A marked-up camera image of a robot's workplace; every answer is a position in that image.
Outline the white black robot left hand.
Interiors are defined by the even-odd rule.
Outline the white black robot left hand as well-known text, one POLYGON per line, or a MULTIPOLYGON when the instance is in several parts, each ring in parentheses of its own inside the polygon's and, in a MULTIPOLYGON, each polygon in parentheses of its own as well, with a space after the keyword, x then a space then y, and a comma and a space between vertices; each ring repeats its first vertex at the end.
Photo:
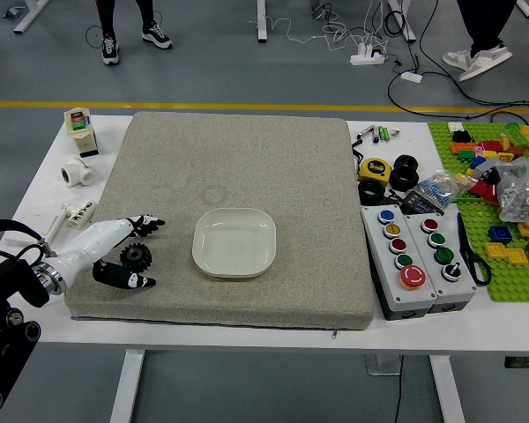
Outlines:
POLYGON ((164 220, 149 215, 95 222, 44 262, 62 277, 66 291, 81 272, 91 270, 123 241, 135 235, 146 237, 164 225, 164 220))

